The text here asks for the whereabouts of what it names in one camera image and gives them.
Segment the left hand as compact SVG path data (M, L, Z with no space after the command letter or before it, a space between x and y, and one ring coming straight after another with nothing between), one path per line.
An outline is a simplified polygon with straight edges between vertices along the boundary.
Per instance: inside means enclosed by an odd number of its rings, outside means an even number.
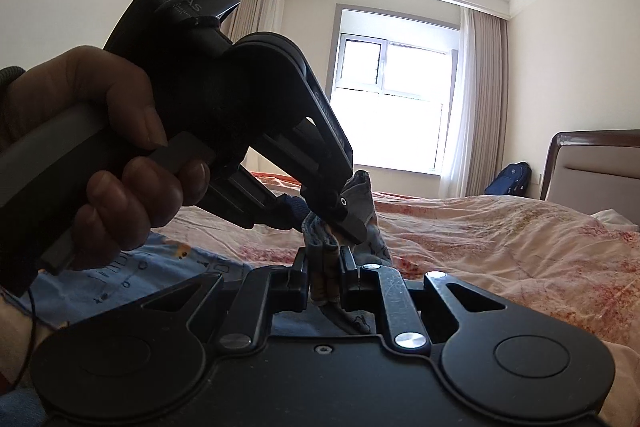
M13 80L1 97L1 146L8 148L40 124L74 105L105 104L108 116L139 146L164 146L166 133L142 69L94 46L78 46ZM123 251L142 246L154 228L205 195L210 173L193 158L171 173L149 157L136 157L121 176L108 171L88 180L88 202L76 213L74 270L102 268Z

